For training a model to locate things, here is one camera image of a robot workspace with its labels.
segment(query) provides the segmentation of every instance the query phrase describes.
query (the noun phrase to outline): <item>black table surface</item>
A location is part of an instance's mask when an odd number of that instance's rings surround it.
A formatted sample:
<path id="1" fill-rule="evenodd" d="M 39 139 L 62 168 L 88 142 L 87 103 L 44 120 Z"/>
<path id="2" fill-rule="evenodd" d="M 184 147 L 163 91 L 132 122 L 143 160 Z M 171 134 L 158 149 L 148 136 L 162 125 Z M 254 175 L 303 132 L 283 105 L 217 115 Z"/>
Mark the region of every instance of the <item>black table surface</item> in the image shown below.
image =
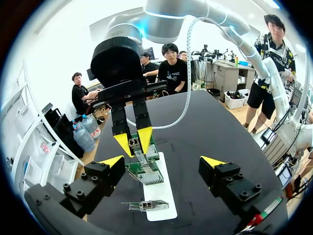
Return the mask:
<path id="1" fill-rule="evenodd" d="M 185 105 L 186 93 L 147 101 L 153 126 L 175 121 Z M 134 121 L 133 107 L 126 107 L 127 117 Z M 130 159 L 112 136 L 109 118 L 101 133 L 95 155 L 99 162 L 124 155 Z M 88 222 L 117 234 L 199 235 L 233 234 L 240 222 L 221 198 L 214 198 L 198 173 L 201 155 L 223 162 L 234 162 L 253 183 L 262 185 L 265 194 L 281 191 L 276 177 L 260 147 L 236 118 L 206 91 L 194 91 L 185 117 L 177 125 L 153 130 L 158 151 L 164 153 L 178 216 L 175 219 L 150 222 L 144 212 L 129 211 L 127 204 L 144 200 L 143 187 L 127 173 L 124 174 L 111 197 L 105 197 L 88 215 Z M 275 230 L 288 219 L 283 202 L 260 225 L 271 224 Z"/>

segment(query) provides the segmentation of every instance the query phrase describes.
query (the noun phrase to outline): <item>trash bin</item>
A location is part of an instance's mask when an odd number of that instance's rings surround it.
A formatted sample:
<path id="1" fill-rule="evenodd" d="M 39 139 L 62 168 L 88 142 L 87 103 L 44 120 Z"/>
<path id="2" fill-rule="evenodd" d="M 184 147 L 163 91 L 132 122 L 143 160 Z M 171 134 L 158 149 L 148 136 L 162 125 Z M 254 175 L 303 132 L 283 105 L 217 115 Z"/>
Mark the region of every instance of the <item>trash bin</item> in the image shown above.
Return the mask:
<path id="1" fill-rule="evenodd" d="M 207 92 L 211 94 L 218 101 L 221 95 L 221 91 L 215 88 L 207 89 Z"/>

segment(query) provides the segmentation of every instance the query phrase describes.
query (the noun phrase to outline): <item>black shorts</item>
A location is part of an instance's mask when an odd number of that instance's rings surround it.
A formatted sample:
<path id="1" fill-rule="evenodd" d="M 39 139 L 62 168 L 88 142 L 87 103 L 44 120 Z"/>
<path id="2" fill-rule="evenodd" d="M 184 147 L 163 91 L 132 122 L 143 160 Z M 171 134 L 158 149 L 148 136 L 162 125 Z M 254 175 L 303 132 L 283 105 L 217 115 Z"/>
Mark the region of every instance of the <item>black shorts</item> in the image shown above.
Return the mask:
<path id="1" fill-rule="evenodd" d="M 275 103 L 273 95 L 268 93 L 267 90 L 259 87 L 255 82 L 251 86 L 251 91 L 248 99 L 248 105 L 251 108 L 258 109 L 262 104 L 262 113 L 265 114 L 267 119 L 272 117 L 275 110 Z"/>

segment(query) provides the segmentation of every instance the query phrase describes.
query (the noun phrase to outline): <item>man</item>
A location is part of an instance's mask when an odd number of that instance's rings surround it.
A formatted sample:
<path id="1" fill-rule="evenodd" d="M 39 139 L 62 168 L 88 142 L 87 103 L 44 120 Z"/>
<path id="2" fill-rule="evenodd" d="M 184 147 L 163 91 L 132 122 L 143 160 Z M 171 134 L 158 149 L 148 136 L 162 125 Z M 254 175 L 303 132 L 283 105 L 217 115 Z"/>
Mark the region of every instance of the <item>man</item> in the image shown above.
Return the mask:
<path id="1" fill-rule="evenodd" d="M 187 82 L 187 64 L 177 58 L 178 48 L 175 44 L 169 43 L 162 46 L 162 55 L 165 61 L 160 64 L 158 77 L 160 80 L 167 80 L 168 94 L 175 94 L 187 91 L 184 88 Z"/>
<path id="2" fill-rule="evenodd" d="M 140 61 L 142 64 L 143 76 L 146 77 L 148 83 L 154 83 L 156 82 L 159 66 L 155 63 L 151 63 L 150 58 L 151 54 L 148 51 L 145 51 L 141 55 Z"/>
<path id="3" fill-rule="evenodd" d="M 72 102 L 75 106 L 76 113 L 80 115 L 91 114 L 94 109 L 90 106 L 90 103 L 93 102 L 93 99 L 97 98 L 101 89 L 89 92 L 87 88 L 82 85 L 82 74 L 80 72 L 76 72 L 73 75 L 72 81 L 75 83 L 72 89 Z"/>
<path id="4" fill-rule="evenodd" d="M 271 57 L 278 69 L 278 72 L 283 80 L 293 82 L 295 80 L 295 62 L 292 52 L 285 45 L 283 40 L 285 36 L 285 25 L 276 15 L 264 16 L 268 26 L 269 33 L 264 36 L 259 36 L 256 40 L 255 47 L 261 55 L 262 59 Z M 289 76 L 286 76 L 285 69 L 291 71 Z M 256 134 L 256 131 L 265 123 L 266 119 L 270 119 L 274 110 L 275 103 L 273 95 L 269 88 L 269 78 L 259 78 L 257 75 L 251 87 L 251 92 L 248 99 L 248 112 L 246 122 L 243 125 L 247 130 L 249 124 L 254 118 L 257 109 L 262 105 L 262 112 L 253 128 L 251 134 Z"/>
<path id="5" fill-rule="evenodd" d="M 187 52 L 182 50 L 180 53 L 179 53 L 179 58 L 183 61 L 187 61 Z"/>

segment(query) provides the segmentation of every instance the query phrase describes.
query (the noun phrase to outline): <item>patterned shirt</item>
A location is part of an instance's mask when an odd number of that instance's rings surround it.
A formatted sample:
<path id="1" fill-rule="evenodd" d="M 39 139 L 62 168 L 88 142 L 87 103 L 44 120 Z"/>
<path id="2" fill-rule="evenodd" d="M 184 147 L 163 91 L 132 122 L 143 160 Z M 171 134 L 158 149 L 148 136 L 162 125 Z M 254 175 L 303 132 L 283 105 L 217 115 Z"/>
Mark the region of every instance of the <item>patterned shirt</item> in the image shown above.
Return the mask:
<path id="1" fill-rule="evenodd" d="M 270 44 L 270 47 L 273 48 L 274 50 L 278 51 L 283 55 L 282 60 L 278 59 L 269 53 L 269 46 L 268 43 Z M 261 59 L 265 59 L 268 57 L 271 57 L 277 67 L 277 70 L 282 78 L 283 84 L 286 81 L 286 78 L 283 76 L 283 72 L 285 69 L 291 69 L 292 75 L 295 76 L 295 62 L 294 62 L 294 57 L 290 49 L 285 45 L 285 42 L 283 40 L 283 44 L 280 45 L 279 47 L 276 48 L 276 44 L 274 43 L 272 36 L 270 33 L 264 35 L 264 36 L 259 36 L 254 44 L 256 47 L 257 51 L 261 55 Z M 255 75 L 254 82 L 259 85 L 261 88 L 266 89 L 269 93 L 270 92 L 270 80 L 269 78 L 259 78 L 258 75 Z"/>

